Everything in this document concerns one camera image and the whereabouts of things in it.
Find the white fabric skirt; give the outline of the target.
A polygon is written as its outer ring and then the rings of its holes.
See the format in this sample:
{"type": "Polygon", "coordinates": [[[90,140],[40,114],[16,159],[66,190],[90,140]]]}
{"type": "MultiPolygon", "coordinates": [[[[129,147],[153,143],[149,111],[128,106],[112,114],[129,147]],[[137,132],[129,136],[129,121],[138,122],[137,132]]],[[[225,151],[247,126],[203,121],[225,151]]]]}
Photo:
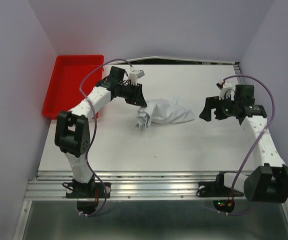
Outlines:
{"type": "Polygon", "coordinates": [[[146,107],[140,107],[137,111],[135,124],[137,129],[147,129],[152,124],[176,125],[195,120],[191,108],[177,95],[151,99],[146,103],[146,107]]]}

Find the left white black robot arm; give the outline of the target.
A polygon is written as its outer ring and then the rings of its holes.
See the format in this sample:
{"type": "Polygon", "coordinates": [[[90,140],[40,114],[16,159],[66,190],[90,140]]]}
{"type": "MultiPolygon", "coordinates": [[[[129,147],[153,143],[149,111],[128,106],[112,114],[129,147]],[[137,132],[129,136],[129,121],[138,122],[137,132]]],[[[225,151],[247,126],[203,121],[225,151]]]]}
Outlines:
{"type": "Polygon", "coordinates": [[[113,66],[109,74],[100,80],[78,105],[69,111],[61,111],[57,117],[55,145],[63,152],[70,164],[73,178],[63,183],[68,199],[109,198],[111,184],[101,182],[90,169],[88,152],[94,143],[95,133],[89,130],[89,121],[96,119],[99,110],[115,98],[123,98],[127,104],[147,105],[142,84],[138,79],[143,70],[113,66]]]}

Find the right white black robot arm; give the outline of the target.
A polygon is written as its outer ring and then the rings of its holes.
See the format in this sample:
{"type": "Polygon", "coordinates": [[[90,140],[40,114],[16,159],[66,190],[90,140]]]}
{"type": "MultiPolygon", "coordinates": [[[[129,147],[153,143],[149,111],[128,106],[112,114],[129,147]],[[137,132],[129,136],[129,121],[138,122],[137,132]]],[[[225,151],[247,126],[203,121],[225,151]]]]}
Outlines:
{"type": "Polygon", "coordinates": [[[242,193],[251,202],[284,203],[288,198],[288,167],[280,157],[270,132],[263,106],[254,99],[254,86],[228,82],[218,83],[218,96],[208,97],[199,117],[207,122],[234,117],[251,144],[255,170],[248,176],[237,172],[221,172],[214,182],[215,192],[232,197],[242,193]]]}

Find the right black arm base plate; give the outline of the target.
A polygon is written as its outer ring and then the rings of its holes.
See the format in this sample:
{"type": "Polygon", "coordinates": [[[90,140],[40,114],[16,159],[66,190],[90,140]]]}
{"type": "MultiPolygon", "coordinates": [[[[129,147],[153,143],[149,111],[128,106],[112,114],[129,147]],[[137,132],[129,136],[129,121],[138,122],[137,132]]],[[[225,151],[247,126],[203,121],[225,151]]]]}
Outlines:
{"type": "Polygon", "coordinates": [[[198,183],[199,189],[196,195],[201,198],[215,198],[215,197],[243,197],[244,194],[239,191],[231,192],[231,189],[225,187],[222,182],[216,181],[200,181],[198,183]]]}

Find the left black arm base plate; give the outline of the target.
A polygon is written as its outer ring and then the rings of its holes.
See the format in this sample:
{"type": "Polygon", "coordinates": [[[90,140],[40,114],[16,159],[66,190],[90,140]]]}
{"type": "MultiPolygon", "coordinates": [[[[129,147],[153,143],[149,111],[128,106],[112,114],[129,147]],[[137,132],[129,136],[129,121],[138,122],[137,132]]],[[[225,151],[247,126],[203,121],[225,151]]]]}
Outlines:
{"type": "Polygon", "coordinates": [[[107,193],[100,182],[80,183],[76,181],[63,182],[62,186],[66,190],[66,198],[68,199],[104,199],[110,198],[110,187],[109,182],[104,183],[106,186],[107,193]]]}

